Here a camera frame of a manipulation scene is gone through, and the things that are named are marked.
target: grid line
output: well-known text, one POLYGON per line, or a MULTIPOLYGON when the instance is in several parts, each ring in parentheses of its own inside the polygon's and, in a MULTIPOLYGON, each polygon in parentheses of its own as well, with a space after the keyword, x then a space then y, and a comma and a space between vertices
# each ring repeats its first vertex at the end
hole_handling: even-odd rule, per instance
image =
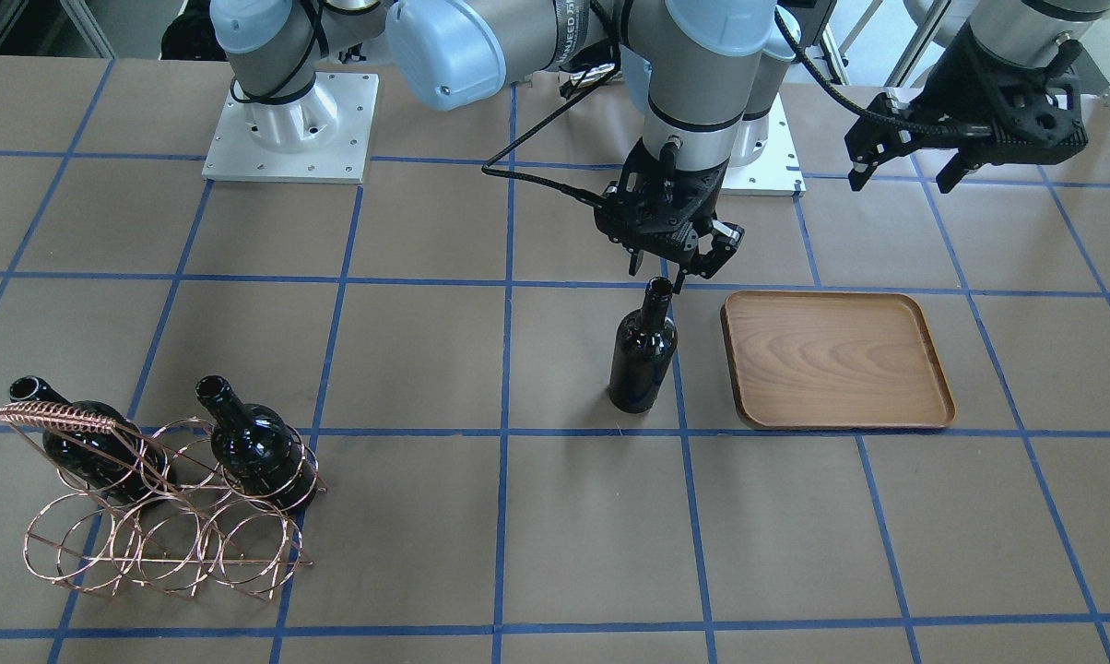
MULTIPOLYGON (((0 270, 0 279, 75 279, 92 281, 171 281, 173 273, 155 272, 53 272, 53 270, 23 270, 23 272, 7 272, 0 270)), ((223 281, 223 282, 272 282, 272 283, 336 283, 335 276, 296 275, 296 274, 204 274, 183 273, 180 281, 223 281)), ((364 283, 364 285, 473 285, 487 289, 501 289, 507 285, 504 279, 428 279, 407 276, 347 276, 347 283, 364 283)), ((544 281, 513 280, 511 285, 517 289, 645 289, 640 281, 544 281)), ((1068 298, 1068 299, 1109 299, 1110 291, 1011 291, 995 289, 935 289, 935 286, 904 285, 805 285, 804 283, 733 283, 712 281, 690 281, 685 285, 687 291, 816 291, 816 293, 911 293, 918 295, 987 295, 998 298, 1068 298)))
MULTIPOLYGON (((920 163, 918 163, 915 159, 911 159, 911 163, 915 169, 917 169, 917 174, 922 177, 920 163)), ((942 215, 939 213, 939 207, 936 204, 936 200, 931 194, 931 188, 928 182, 922 182, 922 190, 925 190, 925 197, 928 199, 928 205, 931 210, 931 214, 934 214, 936 225, 938 227, 939 232, 941 232, 944 247, 948 249, 948 255, 952 261, 952 269, 956 270, 957 278, 960 279, 960 285, 962 285, 966 291, 969 308, 972 311, 973 319, 977 321, 977 331, 981 333, 981 341, 983 341, 986 352, 989 354, 989 361, 993 363, 993 371, 998 374, 998 380, 1001 383, 1002 392, 1006 396, 1006 403, 1009 404, 1010 415, 1015 417, 1015 425, 1018 426, 1019 432, 1022 433, 1022 446, 1026 450, 1027 459, 1031 462, 1031 469, 1035 471, 1035 476, 1042 493, 1046 507, 1048 507, 1048 512, 1051 514, 1051 521, 1053 525, 1056 525, 1056 532, 1059 535, 1059 541, 1066 555, 1068 555, 1068 562, 1074 575, 1074 583, 1079 585, 1080 594, 1083 596, 1083 604, 1086 604, 1087 610, 1089 610, 1091 622, 1096 625, 1097 634, 1100 637, 1100 644, 1102 644, 1104 655, 1108 656, 1108 664, 1110 664, 1110 640, 1108 640, 1108 632, 1103 628, 1103 622, 1099 618, 1096 602, 1093 601, 1093 597, 1091 597, 1091 590, 1089 588, 1089 585, 1087 585, 1087 580, 1086 576, 1083 576, 1079 559, 1074 555, 1074 549, 1070 545, 1068 531, 1063 526, 1062 519, 1059 515, 1059 510, 1056 509, 1056 501, 1053 501, 1053 496, 1051 495, 1051 487, 1048 486, 1048 480, 1043 475, 1042 467, 1039 466, 1039 459, 1035 451, 1035 443, 1032 443, 1030 434, 1027 434, 1022 415, 1018 412, 1018 404, 1015 403, 1013 391, 1010 390, 1009 381, 1007 381, 1006 373, 1003 373, 1001 368, 1001 361, 998 360, 997 349, 993 348, 993 340, 989 336, 985 321, 981 319, 981 310, 980 308, 977 308, 977 302, 973 300, 972 294, 969 291, 968 280, 965 276, 965 269, 962 268, 962 264, 960 264, 959 258, 956 255, 956 250, 952 248, 952 241, 948 235, 948 228, 944 223, 942 215)), ((1098 273, 1096 273, 1094 264, 1091 265, 1091 270, 1093 270, 1093 275, 1099 282, 1100 278, 1098 273)))
MULTIPOLYGON (((71 159, 75 160, 142 160, 142 161, 203 161, 206 155, 185 155, 185 154, 162 154, 162 152, 83 152, 83 151, 72 151, 72 152, 58 152, 58 151, 42 151, 42 150, 0 150, 0 155, 2 157, 59 157, 70 155, 71 159)), ((416 163, 416 164, 437 164, 437 165, 476 165, 480 167, 484 160, 480 159, 462 159, 462 157, 413 157, 413 155, 370 155, 369 160, 371 162, 398 162, 398 163, 416 163)), ((594 170, 594 171, 607 171, 607 170, 619 170, 623 164, 619 163, 601 163, 601 164, 576 164, 568 162, 543 162, 543 161, 514 161, 517 168, 546 168, 546 169, 563 169, 563 170, 594 170)), ((813 178, 813 180, 846 180, 845 173, 839 172, 823 172, 823 171, 803 171, 803 177, 813 178)), ((934 177, 924 175, 875 175, 872 180, 880 182, 935 182, 934 177)), ((971 180, 965 180, 962 183, 965 187, 1046 187, 1047 184, 1041 181, 1035 180, 987 180, 986 178, 971 178, 971 180)), ((1110 189, 1110 182, 1074 182, 1074 181, 1051 181, 1051 184, 1057 188, 1064 189, 1110 189)))
MULTIPOLYGON (((150 426, 142 426, 145 432, 155 430, 150 426)), ((320 429, 322 436, 342 439, 369 439, 369 437, 493 437, 498 436, 501 429, 364 429, 364 427, 331 427, 320 429)), ((0 424, 0 433, 13 434, 10 426, 0 424)), ((509 436, 526 437, 677 437, 680 436, 680 429, 521 429, 511 427, 509 436)), ((1091 439, 1110 440, 1110 432, 1094 432, 1084 429, 815 429, 815 430, 787 430, 787 432, 774 432, 774 430, 761 429, 689 429, 687 433, 692 439, 787 439, 796 436, 824 437, 824 439, 850 439, 855 434, 862 436, 931 436, 931 437, 965 437, 965 439, 1021 439, 1030 436, 1032 439, 1091 439)))
MULTIPOLYGON (((351 208, 350 218, 350 231, 345 235, 345 251, 343 252, 343 261, 341 261, 341 272, 337 275, 337 294, 334 298, 333 315, 330 320, 330 335, 326 340, 326 351, 324 352, 324 359, 322 361, 322 378, 319 380, 319 395, 313 405, 313 424, 310 429, 310 449, 316 451, 319 449, 319 440, 322 436, 322 416, 324 413, 324 405, 326 405, 326 391, 330 386, 330 373, 333 369, 333 353, 334 349, 337 346, 337 330, 341 326, 341 314, 343 313, 343 308, 345 306, 345 278, 350 276, 350 265, 354 253, 354 242, 357 239, 357 224, 360 224, 360 219, 362 218, 362 185, 356 187, 354 192, 354 204, 351 208)), ((296 516, 296 526, 302 529, 305 525, 305 510, 303 510, 296 516)), ((290 551, 289 564, 292 566, 296 563, 299 551, 290 551)), ((274 634, 272 638, 272 651, 269 654, 270 664, 279 664, 281 648, 284 646, 284 635, 285 635, 285 623, 289 622, 289 607, 293 600, 293 590, 295 587, 296 576, 289 580, 284 587, 280 590, 280 605, 276 611, 276 624, 274 626, 274 634)))
MULTIPOLYGON (((662 259, 662 276, 669 276, 669 263, 662 259)), ((669 315, 674 315, 670 302, 669 315)), ((708 664, 719 664, 719 648, 715 640, 715 614, 710 611, 710 582, 706 575, 706 553, 703 549, 703 526, 699 524, 698 492, 694 487, 694 455, 690 454, 689 425, 686 420, 686 394, 683 390, 683 364, 678 353, 672 359, 674 370, 674 405, 677 408, 677 436, 683 445, 683 474, 686 481, 686 509, 690 515, 690 542, 694 544, 694 567, 699 581, 699 605, 706 637, 708 664)))
POLYGON ((112 64, 113 61, 109 60, 109 63, 104 67, 104 73, 101 76, 100 83, 97 83, 95 91, 92 92, 92 98, 84 111, 84 115, 80 118, 79 127, 75 128, 75 132, 71 138, 71 143, 68 144, 68 151, 65 154, 62 154, 59 168, 54 171, 54 178, 51 178, 51 183, 48 185, 47 192, 42 194, 42 201, 36 211, 36 215, 31 219, 31 223, 27 228, 27 232, 23 234, 23 239, 21 239, 19 248, 14 249, 14 255, 10 259, 10 264, 7 268, 6 273, 2 273, 2 282, 0 282, 0 302, 2 301, 2 295, 6 294, 7 286, 10 285, 14 271, 19 268, 19 261, 23 259, 23 253, 27 252, 31 238, 36 234, 37 228, 42 222, 42 215, 47 213, 47 208, 51 204, 51 199, 54 197, 54 192, 57 192, 59 182, 62 181, 62 173, 68 169, 68 163, 71 161, 71 155, 74 154, 75 147, 79 145, 80 138, 82 138, 84 130, 88 128, 88 121, 92 118, 92 112, 95 110, 97 101, 100 101, 101 93, 104 92, 104 87, 108 84, 109 74, 112 73, 112 64))
POLYGON ((904 580, 900 576, 900 563, 895 557, 895 547, 891 543, 891 532, 887 526, 887 516, 884 513, 884 497, 879 495, 879 484, 875 481, 875 469, 870 464, 870 451, 867 450, 867 441, 862 440, 862 434, 856 434, 855 443, 858 446, 858 459, 862 462, 862 474, 867 479, 867 489, 870 492, 870 502, 875 507, 875 520, 879 523, 879 536, 882 537, 884 554, 887 555, 887 566, 891 572, 891 583, 895 585, 896 604, 900 606, 900 621, 904 625, 906 637, 908 637, 908 648, 911 651, 911 663, 921 664, 920 644, 917 642, 917 631, 911 622, 911 611, 908 607, 908 594, 904 590, 904 580))
POLYGON ((1051 178, 1048 177, 1048 169, 1039 167, 1039 173, 1045 183, 1048 185, 1048 192, 1051 192, 1051 199, 1056 202, 1056 207, 1059 208, 1059 213, 1063 218, 1063 223, 1068 224, 1068 232, 1070 232, 1072 240, 1074 240, 1074 247, 1079 249, 1080 255, 1083 256, 1083 262, 1087 263, 1087 269, 1091 271, 1091 276, 1096 278, 1096 285, 1099 286, 1100 293, 1103 295, 1103 299, 1107 300, 1108 308, 1110 308, 1110 294, 1108 294, 1108 286, 1104 285, 1103 278, 1100 276, 1099 270, 1096 269, 1096 261, 1091 260, 1091 253, 1089 253, 1086 245, 1083 245, 1083 240, 1080 239, 1079 231, 1074 229, 1074 222, 1072 221, 1072 218, 1070 218, 1068 210, 1063 207, 1062 199, 1059 198, 1059 193, 1056 192, 1056 188, 1051 184, 1051 178))
MULTIPOLYGON (((1110 623, 1110 613, 1099 615, 1110 623)), ((915 627, 982 625, 1087 625, 1089 613, 1003 613, 979 615, 918 615, 915 627)), ((490 635, 501 634, 643 634, 643 632, 774 632, 817 630, 880 630, 905 626, 901 617, 816 617, 798 621, 700 621, 676 623, 505 623, 495 625, 311 625, 285 627, 285 638, 306 637, 394 637, 394 635, 490 635)), ((53 628, 0 628, 0 640, 54 638, 53 628)), ((68 640, 130 638, 273 638, 275 627, 70 627, 68 640)))
POLYGON ((817 256, 814 253, 814 243, 808 238, 808 223, 805 223, 805 210, 800 207, 800 192, 791 195, 791 209, 797 215, 797 223, 800 225, 800 241, 805 244, 805 258, 808 259, 808 272, 814 278, 814 285, 821 286, 821 274, 817 270, 817 256))
MULTIPOLYGON (((36 212, 36 218, 31 221, 30 228, 27 230, 27 234, 23 235, 23 241, 19 244, 19 249, 14 252, 14 255, 10 260, 10 268, 7 269, 8 275, 2 278, 2 283, 0 283, 0 300, 2 300, 2 294, 6 291, 6 286, 11 281, 11 275, 16 269, 19 268, 19 261, 23 258, 23 253, 27 252, 27 248, 30 244, 31 237, 36 234, 37 228, 42 222, 42 215, 47 212, 48 205, 51 204, 51 198, 59 187, 59 182, 62 181, 62 173, 68 169, 68 163, 71 161, 71 154, 79 147, 80 138, 83 138, 84 130, 88 129, 88 121, 92 118, 92 112, 95 110, 95 104, 99 104, 101 100, 101 93, 104 92, 104 87, 108 84, 109 76, 112 73, 112 67, 115 64, 115 60, 109 60, 109 63, 104 67, 104 73, 101 76, 100 83, 95 84, 95 92, 92 92, 91 101, 88 102, 88 109, 84 111, 84 115, 79 121, 79 127, 75 128, 75 134, 71 138, 71 143, 68 144, 68 154, 64 155, 59 162, 59 169, 54 173, 54 178, 51 181, 51 185, 48 192, 42 197, 42 202, 40 209, 36 212)), ((91 555, 92 547, 95 546, 95 535, 100 532, 101 514, 97 514, 92 519, 92 525, 89 526, 88 537, 84 542, 84 555, 91 555)), ((83 583, 84 573, 80 573, 75 576, 75 583, 83 583)), ((59 617, 59 626, 57 627, 57 635, 54 635, 54 641, 51 643, 51 651, 48 653, 48 664, 57 664, 59 661, 59 651, 62 650, 62 640, 64 640, 64 632, 71 624, 71 613, 75 610, 75 601, 79 600, 79 593, 68 593, 68 600, 62 605, 62 615, 59 617)))
MULTIPOLYGON (((1086 601, 1089 602, 1089 613, 1070 613, 1070 614, 1018 614, 1018 615, 968 615, 968 617, 906 617, 895 618, 895 617, 877 617, 877 618, 845 618, 845 621, 791 621, 791 622, 714 622, 710 616, 710 606, 708 606, 708 594, 703 594, 704 602, 704 622, 685 622, 685 623, 602 623, 602 625, 579 625, 579 623, 505 623, 502 618, 502 585, 504 584, 504 526, 505 526, 505 470, 507 470, 507 451, 508 451, 508 436, 509 434, 535 434, 535 436, 542 436, 542 434, 592 434, 592 436, 606 436, 607 434, 662 434, 662 436, 677 436, 683 440, 684 444, 684 463, 687 480, 687 492, 690 502, 694 501, 694 476, 692 476, 690 467, 690 453, 689 453, 689 436, 797 436, 797 434, 821 434, 821 436, 839 436, 849 437, 855 436, 859 444, 859 450, 861 453, 866 453, 864 447, 862 435, 865 433, 855 434, 854 432, 816 432, 816 433, 763 433, 763 432, 744 432, 744 430, 718 430, 718 429, 688 429, 686 424, 686 412, 685 412, 685 400, 682 391, 682 371, 680 364, 678 364, 677 356, 674 358, 674 371, 676 371, 676 399, 678 408, 678 429, 667 429, 667 430, 627 430, 627 432, 618 432, 615 429, 612 430, 529 430, 529 429, 509 429, 508 427, 508 354, 509 354, 509 324, 512 324, 512 293, 513 286, 552 286, 553 289, 608 289, 608 286, 625 286, 625 289, 638 289, 638 286, 644 286, 643 283, 603 283, 603 282, 514 282, 513 281, 513 219, 514 219, 514 182, 509 182, 508 190, 508 240, 507 240, 507 278, 505 281, 455 281, 455 280, 392 280, 392 279, 366 279, 366 278, 347 278, 347 264, 350 260, 350 249, 345 252, 345 262, 343 269, 343 275, 340 279, 331 278, 312 278, 312 276, 262 276, 262 275, 184 275, 183 264, 184 260, 180 261, 180 268, 175 274, 139 274, 139 275, 128 275, 128 274, 89 274, 89 273, 78 273, 78 274, 67 274, 67 273, 16 273, 17 262, 20 260, 21 253, 24 251, 24 245, 30 242, 32 232, 36 230, 38 222, 40 222, 42 213, 44 213, 47 207, 49 205, 51 194, 53 194, 54 189, 61 181, 62 173, 67 164, 73 159, 124 159, 124 160, 184 160, 184 161, 201 161, 204 159, 203 155, 130 155, 130 154, 100 154, 100 152, 89 152, 89 154, 80 154, 80 152, 74 151, 75 144, 79 143, 80 134, 83 132, 89 118, 91 117, 92 110, 95 108, 95 102, 99 100, 101 90, 104 88, 104 83, 108 80, 109 72, 111 71, 112 62, 109 62, 108 69, 104 72, 103 79, 101 79, 100 87, 97 88, 94 98, 92 98, 91 104, 89 105, 88 113, 80 124, 78 133, 75 133, 72 145, 67 152, 20 152, 20 151, 0 151, 0 155, 28 155, 28 157, 51 157, 51 159, 62 159, 61 165, 57 170, 57 177, 51 183, 44 200, 41 202, 40 210, 36 213, 36 219, 32 221, 31 227, 24 234, 23 242, 19 244, 19 251, 16 253, 10 268, 6 272, 0 272, 0 278, 2 278, 2 283, 0 283, 0 296, 2 296, 3 290, 8 283, 16 278, 71 278, 71 279, 142 279, 142 280, 170 280, 171 281, 171 293, 168 295, 167 306, 172 304, 172 299, 174 298, 174 291, 176 285, 181 281, 185 280, 222 280, 222 281, 312 281, 312 282, 323 282, 323 283, 337 283, 337 299, 335 302, 334 319, 331 326, 331 341, 327 343, 327 353, 324 359, 323 364, 323 376, 322 383, 319 385, 319 408, 315 409, 314 424, 312 429, 312 444, 316 443, 319 436, 322 434, 355 434, 356 436, 366 436, 371 434, 377 434, 379 436, 394 436, 395 434, 500 434, 501 436, 501 466, 500 466, 500 505, 498 505, 498 540, 497 540, 497 554, 496 570, 495 570, 495 618, 493 620, 493 625, 436 625, 436 626, 412 626, 412 625, 398 625, 398 626, 310 626, 310 627, 286 627, 284 625, 286 608, 289 606, 289 596, 292 593, 292 583, 290 583, 284 591, 282 591, 281 597, 281 610, 278 617, 278 624, 274 627, 265 628, 72 628, 69 623, 61 622, 61 626, 50 630, 0 630, 0 640, 2 638, 16 638, 16 640, 46 640, 53 638, 57 643, 52 646, 52 656, 50 662, 54 662, 58 657, 58 648, 61 646, 61 640, 65 638, 144 638, 144 637, 157 637, 157 638, 228 638, 228 637, 244 637, 244 638, 272 638, 273 652, 275 661, 279 661, 279 640, 282 638, 306 638, 306 637, 323 637, 323 635, 493 635, 493 642, 495 642, 495 651, 493 651, 493 664, 500 663, 501 656, 501 637, 502 634, 605 634, 605 632, 655 632, 655 631, 690 631, 699 632, 703 631, 707 634, 708 642, 708 655, 710 655, 712 663, 715 663, 715 646, 714 646, 714 634, 716 631, 753 631, 753 630, 821 630, 821 628, 885 628, 885 627, 906 627, 909 632, 909 642, 912 647, 914 635, 911 634, 911 626, 944 626, 944 625, 995 625, 996 623, 1094 623, 1100 638, 1107 651, 1108 658, 1110 658, 1110 644, 1108 643, 1108 636, 1104 634, 1102 623, 1110 623, 1110 614, 1101 614, 1097 611, 1094 602, 1091 601, 1089 588, 1087 588, 1086 582, 1083 581, 1081 571, 1079 569, 1078 559, 1074 557, 1074 552, 1070 550, 1069 540, 1066 537, 1064 530, 1062 529, 1061 520, 1059 519, 1057 510, 1053 507, 1053 500, 1051 494, 1049 494, 1048 484, 1041 470, 1038 465, 1038 460, 1035 456, 1035 449, 1031 445, 1031 437, 1092 437, 1092 439, 1104 439, 1110 437, 1110 432, 1046 432, 1046 430, 1027 430, 1023 426, 1021 419, 1016 411, 1016 404, 1013 401, 1013 395, 1009 391, 1009 384, 1006 382, 1006 378, 1002 374, 1000 362, 997 359, 997 353, 993 351, 992 342, 989 340, 988 333, 986 332, 985 324, 981 321, 980 312, 977 310, 977 305, 972 300, 972 295, 1016 295, 1016 296, 1057 296, 1057 298, 1103 298, 1110 303, 1110 291, 1104 289, 1102 280, 1100 280, 1097 273, 1096 265, 1091 262, 1089 253, 1082 248, 1081 240, 1079 239, 1074 228, 1069 222, 1069 229, 1072 231, 1074 242, 1080 245, 1080 251, 1089 261, 1091 272, 1093 272, 1097 281, 1102 291, 1093 291, 1093 293, 1083 293, 1078 291, 1078 293, 1072 293, 1072 291, 973 291, 969 290, 967 282, 963 279, 963 270, 960 270, 959 261, 956 260, 955 252, 952 252, 949 239, 944 231, 944 222, 939 219, 939 212, 936 210, 934 199, 930 197, 930 190, 928 189, 928 183, 931 182, 929 178, 922 177, 920 170, 917 173, 918 177, 879 177, 879 180, 896 180, 901 182, 918 182, 922 184, 926 190, 926 194, 929 198, 929 204, 934 207, 934 214, 936 220, 938 220, 939 225, 941 225, 941 232, 944 235, 944 242, 948 245, 949 253, 955 261, 955 268, 959 270, 960 283, 962 283, 962 289, 960 290, 910 290, 910 289, 887 289, 880 291, 915 291, 915 293, 928 293, 928 294, 957 294, 965 295, 967 298, 969 305, 971 305, 971 311, 973 319, 977 321, 977 326, 981 332, 982 340, 985 341, 987 352, 989 353, 990 361, 993 363, 993 369, 997 370, 999 379, 1002 384, 1002 389, 1006 394, 1007 403, 1015 413, 1015 423, 1018 425, 1016 430, 981 430, 981 429, 969 429, 969 430, 947 430, 942 433, 930 433, 930 432, 915 432, 915 433, 927 433, 927 434, 948 434, 948 436, 1003 436, 1003 437, 1018 437, 1021 439, 1026 445, 1027 453, 1031 457, 1032 466, 1037 477, 1039 479, 1040 489, 1043 492, 1045 499, 1048 501, 1048 507, 1052 512, 1052 517, 1056 520, 1057 530, 1060 534, 1064 550, 1068 551, 1069 561, 1072 563, 1074 574, 1077 574, 1077 580, 1079 581, 1080 587, 1083 593, 1086 593, 1086 601), (504 349, 503 349, 503 382, 502 382, 502 423, 500 429, 491 430, 461 430, 461 429, 416 429, 416 430, 395 430, 395 429, 324 429, 320 426, 320 415, 322 415, 322 403, 324 402, 324 385, 327 383, 329 371, 331 366, 331 353, 333 350, 334 342, 336 340, 337 323, 340 322, 340 306, 344 299, 344 290, 347 283, 373 283, 373 285, 381 285, 381 283, 420 283, 420 285, 505 285, 507 289, 507 295, 505 295, 505 312, 504 312, 504 349)), ((517 112, 517 100, 516 91, 512 87, 512 140, 514 132, 516 132, 516 112, 517 112)), ((455 164, 455 165, 480 165, 482 162, 480 160, 434 160, 434 159, 412 159, 411 157, 382 157, 373 155, 371 161, 387 161, 387 162, 408 162, 408 163, 441 163, 441 164, 455 164)), ((563 168, 563 169, 579 169, 579 170, 612 170, 618 168, 618 164, 597 164, 597 165, 585 165, 585 164, 561 164, 561 163, 547 163, 547 162, 518 162, 514 159, 512 154, 509 157, 509 168, 514 170, 515 168, 563 168)), ((807 177, 813 178, 838 178, 841 180, 842 175, 831 175, 831 173, 805 173, 807 177)), ((1049 181, 1046 172, 1042 172, 1043 182, 1019 182, 1019 181, 970 181, 967 184, 977 185, 1019 185, 1019 187, 1048 187, 1051 189, 1052 194, 1056 194, 1056 188, 1093 188, 1093 189, 1110 189, 1110 183, 1069 183, 1069 182, 1051 182, 1049 181)), ((210 182, 206 184, 204 190, 204 201, 200 205, 205 203, 205 194, 210 192, 210 182)), ((357 201, 356 208, 360 207, 362 198, 362 189, 357 190, 357 201)), ((1062 211, 1062 205, 1056 194, 1057 204, 1060 205, 1062 211)), ((800 224, 800 230, 803 230, 803 240, 805 242, 805 248, 807 248, 807 255, 809 260, 809 268, 814 273, 815 286, 808 289, 808 286, 788 286, 788 285, 725 285, 725 283, 690 283, 687 285, 689 290, 729 290, 739 289, 739 286, 763 286, 763 289, 775 289, 775 290, 824 290, 824 291, 849 291, 855 289, 840 289, 840 286, 821 286, 818 279, 816 260, 813 254, 811 245, 808 242, 808 230, 805 228, 803 212, 799 208, 799 202, 795 199, 795 205, 799 214, 798 222, 800 224)), ((353 231, 354 225, 356 225, 357 209, 354 211, 354 218, 352 220, 352 234, 350 239, 350 245, 353 243, 353 231)), ((188 247, 183 253, 189 251, 190 241, 193 240, 193 233, 198 228, 198 219, 193 223, 192 234, 188 239, 188 247)), ((151 358, 155 352, 155 343, 161 335, 162 328, 164 324, 164 313, 163 319, 160 320, 158 332, 155 332, 154 344, 151 346, 150 355, 147 356, 147 364, 139 379, 138 390, 134 391, 133 404, 130 406, 130 411, 137 409, 139 402, 139 394, 141 394, 142 388, 144 385, 145 375, 150 370, 151 358)), ((0 425, 0 432, 8 433, 8 429, 0 425)), ((894 434, 896 432, 879 432, 894 434)), ((871 472, 868 470, 868 457, 862 457, 864 464, 867 464, 866 471, 868 473, 868 483, 870 483, 871 472)), ((872 489, 872 500, 875 500, 877 492, 872 489)), ((882 504, 876 504, 876 515, 879 517, 880 529, 885 529, 882 504)), ((697 516, 697 504, 692 505, 690 509, 692 516, 692 530, 694 530, 694 541, 695 541, 695 553, 697 553, 697 563, 699 564, 699 588, 705 592, 706 579, 705 579, 705 563, 702 556, 702 536, 699 536, 698 531, 698 516, 697 516)), ((896 590, 901 594, 900 576, 898 576, 897 566, 892 569, 894 580, 896 582, 896 590)), ((69 604, 73 605, 75 593, 70 593, 69 604)), ((70 622, 69 610, 65 607, 64 621, 70 622)))
MULTIPOLYGON (((508 140, 518 135, 518 88, 509 84, 508 140)), ((508 171, 517 169, 517 150, 509 151, 508 171)), ((505 298, 502 313, 502 412, 498 425, 497 520, 493 526, 493 642, 491 664, 502 661, 502 625, 505 623, 505 526, 508 504, 509 462, 509 343, 514 333, 514 182, 507 181, 505 198, 505 298)))
POLYGON ((145 382, 150 379, 150 370, 154 366, 154 358, 158 356, 159 345, 162 344, 162 335, 167 332, 167 323, 171 319, 171 310, 174 308, 174 300, 176 294, 179 294, 179 286, 182 283, 182 274, 185 272, 185 265, 190 260, 190 248, 193 248, 193 240, 195 240, 199 234, 199 227, 202 224, 202 215, 206 211, 206 202, 210 201, 210 190, 214 187, 214 182, 206 181, 204 188, 202 188, 202 197, 199 199, 199 207, 193 213, 193 222, 190 223, 190 232, 188 232, 188 240, 182 245, 182 253, 179 258, 179 264, 176 265, 175 273, 171 276, 171 290, 167 293, 167 303, 162 306, 162 314, 158 318, 158 328, 154 329, 154 338, 150 342, 150 351, 145 353, 145 364, 141 368, 141 374, 138 376, 138 386, 133 389, 133 400, 129 403, 129 412, 127 416, 129 420, 133 420, 138 415, 138 409, 141 406, 142 395, 145 394, 145 382))

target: table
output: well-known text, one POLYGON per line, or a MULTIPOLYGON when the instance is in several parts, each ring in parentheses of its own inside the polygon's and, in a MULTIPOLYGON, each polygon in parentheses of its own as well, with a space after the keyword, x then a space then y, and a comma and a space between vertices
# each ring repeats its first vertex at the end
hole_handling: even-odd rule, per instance
MULTIPOLYGON (((627 416, 612 333, 662 265, 477 168, 554 80, 437 114, 379 76, 364 187, 230 184, 200 177, 225 64, 0 57, 0 404, 37 373, 159 425, 221 373, 332 486, 278 602, 70 596, 21 569, 62 487, 0 425, 0 662, 1110 661, 1110 109, 1059 167, 942 197, 917 155, 851 193, 850 117, 787 87, 808 193, 724 198, 744 248, 676 300, 672 383, 627 416), (744 289, 912 294, 955 424, 749 429, 744 289)), ((602 189, 638 131, 609 89, 509 163, 602 189)))

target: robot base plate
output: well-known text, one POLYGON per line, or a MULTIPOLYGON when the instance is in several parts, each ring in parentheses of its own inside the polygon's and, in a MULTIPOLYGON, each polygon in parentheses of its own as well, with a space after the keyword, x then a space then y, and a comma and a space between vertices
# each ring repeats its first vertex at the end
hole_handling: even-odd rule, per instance
POLYGON ((791 142, 791 131, 784 117, 780 97, 769 111, 769 139, 765 152, 745 167, 728 168, 723 181, 723 192, 736 197, 791 197, 805 193, 805 178, 800 177, 797 149, 791 142))
POLYGON ((316 84, 336 101, 337 127, 303 140, 296 151, 261 145, 252 135, 249 104, 240 104, 228 94, 202 177, 230 182, 362 184, 379 76, 319 72, 316 84))

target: wine bottle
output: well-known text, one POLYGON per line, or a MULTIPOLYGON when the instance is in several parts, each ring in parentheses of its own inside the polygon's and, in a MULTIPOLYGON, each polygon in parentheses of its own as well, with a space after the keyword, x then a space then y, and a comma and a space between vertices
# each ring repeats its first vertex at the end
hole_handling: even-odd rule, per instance
POLYGON ((622 411, 648 411, 665 381, 677 349, 677 329, 667 316, 673 293, 674 284, 668 279, 649 280, 643 305, 622 319, 617 328, 608 399, 622 411))
POLYGON ((314 470, 302 462, 302 446, 272 409, 244 404, 221 375, 206 375, 195 386, 199 403, 215 420, 210 450, 244 495, 301 512, 316 492, 314 470))
MULTIPOLYGON (((118 423, 138 432, 137 426, 121 416, 117 409, 100 402, 71 403, 38 375, 27 375, 27 378, 12 382, 10 399, 14 402, 49 402, 72 405, 79 408, 80 411, 94 413, 94 415, 111 416, 118 423)), ((151 494, 150 487, 145 486, 141 472, 139 472, 138 450, 130 449, 111 433, 68 433, 68 436, 82 444, 70 441, 59 433, 50 432, 50 430, 42 432, 42 450, 65 471, 71 471, 72 474, 82 477, 94 491, 108 491, 110 497, 124 504, 145 500, 151 494), (108 454, 117 461, 100 453, 108 454)), ((130 439, 130 442, 139 444, 141 439, 130 439)), ((161 467, 168 467, 162 451, 148 442, 144 443, 143 456, 144 463, 150 466, 147 472, 153 472, 153 476, 159 474, 161 467)))

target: wooden tray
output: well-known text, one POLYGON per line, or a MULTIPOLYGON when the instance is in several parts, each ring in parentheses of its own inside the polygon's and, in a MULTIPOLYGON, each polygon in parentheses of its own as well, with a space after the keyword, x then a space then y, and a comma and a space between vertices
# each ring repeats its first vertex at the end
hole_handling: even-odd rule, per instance
POLYGON ((723 306, 741 415, 768 429, 942 429, 956 406, 915 300, 738 291, 723 306))

